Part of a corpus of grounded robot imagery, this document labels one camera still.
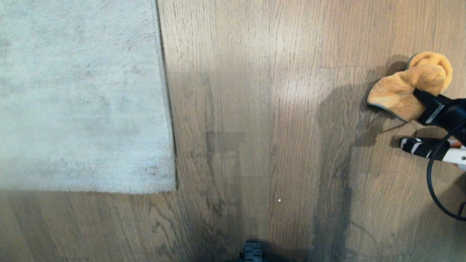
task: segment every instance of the wooden floor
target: wooden floor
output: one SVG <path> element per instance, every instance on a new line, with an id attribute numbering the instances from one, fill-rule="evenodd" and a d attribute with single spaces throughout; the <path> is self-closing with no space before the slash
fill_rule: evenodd
<path id="1" fill-rule="evenodd" d="M 425 159 L 400 136 L 444 133 L 368 108 L 409 56 L 436 51 L 466 96 L 464 0 L 160 0 L 178 190 L 0 193 L 0 261 L 208 262 L 261 240 L 296 261 L 466 261 Z M 456 210 L 465 179 L 437 165 Z"/>

